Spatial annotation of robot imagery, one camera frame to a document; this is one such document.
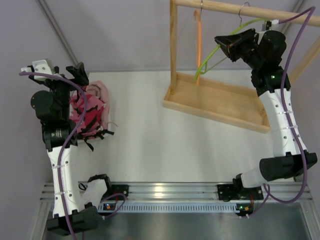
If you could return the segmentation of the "pink camouflage trousers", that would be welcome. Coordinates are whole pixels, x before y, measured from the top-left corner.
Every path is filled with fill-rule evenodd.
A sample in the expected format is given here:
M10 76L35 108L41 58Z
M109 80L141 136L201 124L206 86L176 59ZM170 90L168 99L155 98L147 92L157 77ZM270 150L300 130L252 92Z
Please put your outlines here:
M77 128L92 126L94 124L101 125L101 113L103 111L103 102L94 95L85 93L87 99L87 105L85 105L85 99L79 91L74 93L70 98L71 113L70 119L76 124L80 124Z

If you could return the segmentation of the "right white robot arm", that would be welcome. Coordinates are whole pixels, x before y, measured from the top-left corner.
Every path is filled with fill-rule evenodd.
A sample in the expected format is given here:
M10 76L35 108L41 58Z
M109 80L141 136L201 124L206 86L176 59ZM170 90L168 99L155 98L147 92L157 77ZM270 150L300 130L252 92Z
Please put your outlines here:
M262 158L256 168L232 181L238 191L260 187L278 179L304 175L317 161L299 136L291 106L291 84L280 66L287 48L286 37L277 30L255 29L214 38L232 62L242 59L251 69L251 82L265 109L272 137L273 157Z

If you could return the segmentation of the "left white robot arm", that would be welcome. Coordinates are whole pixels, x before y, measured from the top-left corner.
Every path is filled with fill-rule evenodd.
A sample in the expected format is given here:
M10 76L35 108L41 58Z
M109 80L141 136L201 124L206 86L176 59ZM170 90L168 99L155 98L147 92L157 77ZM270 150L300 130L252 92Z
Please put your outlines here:
M54 207L47 229L61 236L75 236L97 228L98 207L112 191L107 174L91 176L84 191L76 178L78 142L103 139L109 133L110 106L108 90L89 82L82 62L66 70L71 79L41 59L22 72L46 87L32 96L30 104L40 120L53 176Z

